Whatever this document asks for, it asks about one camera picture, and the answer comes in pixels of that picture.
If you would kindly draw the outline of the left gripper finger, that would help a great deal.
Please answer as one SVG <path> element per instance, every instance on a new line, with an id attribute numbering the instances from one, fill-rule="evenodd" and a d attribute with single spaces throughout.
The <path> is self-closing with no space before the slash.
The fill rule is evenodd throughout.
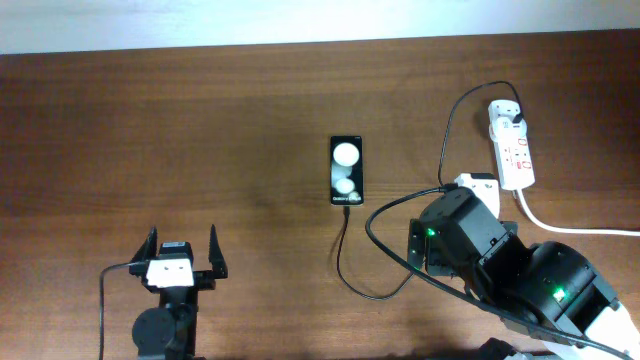
<path id="1" fill-rule="evenodd" d="M 142 245 L 132 257 L 132 262 L 148 261 L 157 254 L 157 228 L 152 226 Z"/>
<path id="2" fill-rule="evenodd" d="M 208 260 L 214 273 L 228 272 L 228 267 L 219 245 L 217 231 L 214 224 L 211 225 L 210 229 Z"/>

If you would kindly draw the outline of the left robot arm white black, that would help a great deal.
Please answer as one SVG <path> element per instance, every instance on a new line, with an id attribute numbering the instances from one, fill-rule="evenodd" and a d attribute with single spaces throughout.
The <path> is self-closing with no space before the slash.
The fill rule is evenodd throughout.
<path id="1" fill-rule="evenodd" d="M 132 257 L 129 273 L 138 277 L 159 304 L 143 311 L 132 326 L 132 340 L 139 359 L 188 360 L 196 357 L 198 296 L 212 291 L 228 277 L 216 228 L 210 229 L 207 270 L 193 267 L 188 242 L 158 242 L 153 227 Z"/>

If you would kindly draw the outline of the black smartphone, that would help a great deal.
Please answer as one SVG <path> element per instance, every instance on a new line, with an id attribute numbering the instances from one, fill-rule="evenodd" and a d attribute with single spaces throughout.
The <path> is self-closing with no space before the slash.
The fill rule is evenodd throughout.
<path id="1" fill-rule="evenodd" d="M 364 152 L 361 136 L 334 135 L 330 137 L 330 195 L 334 206 L 364 204 Z"/>

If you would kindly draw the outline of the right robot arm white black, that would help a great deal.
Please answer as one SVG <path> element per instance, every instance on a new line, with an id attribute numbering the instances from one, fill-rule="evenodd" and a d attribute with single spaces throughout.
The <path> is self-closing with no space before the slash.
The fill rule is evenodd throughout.
<path id="1" fill-rule="evenodd" d="M 431 276 L 458 276 L 483 303 L 523 319 L 507 328 L 540 339 L 562 359 L 606 359 L 591 347 L 639 356 L 639 331 L 604 276 L 575 249 L 525 246 L 472 190 L 444 193 L 411 220 L 408 263 Z"/>

